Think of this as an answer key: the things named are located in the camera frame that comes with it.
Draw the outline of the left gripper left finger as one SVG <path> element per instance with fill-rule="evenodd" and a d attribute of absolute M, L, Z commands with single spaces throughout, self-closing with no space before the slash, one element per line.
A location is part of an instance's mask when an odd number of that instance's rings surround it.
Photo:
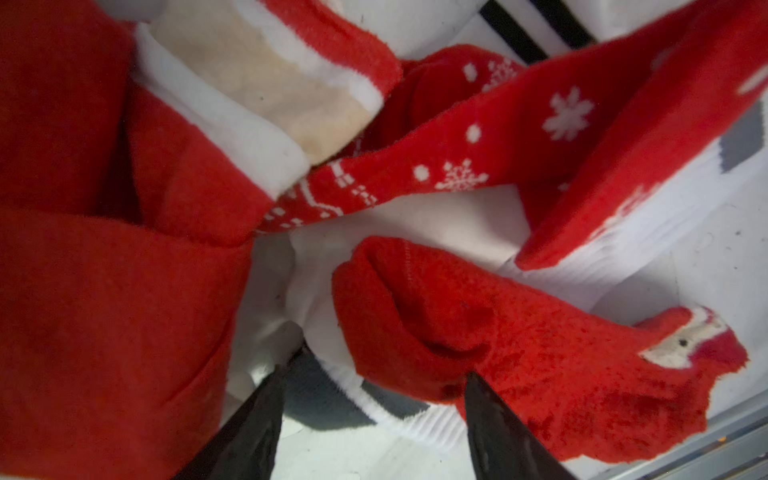
<path fill-rule="evenodd" d="M 280 439 L 285 369 L 270 373 L 174 480 L 268 480 Z"/>

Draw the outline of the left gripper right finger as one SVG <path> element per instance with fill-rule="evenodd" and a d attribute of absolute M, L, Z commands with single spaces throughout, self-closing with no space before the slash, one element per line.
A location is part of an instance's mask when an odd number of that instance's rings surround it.
<path fill-rule="evenodd" d="M 467 377 L 465 412 L 475 477 L 575 480 L 479 374 Z"/>

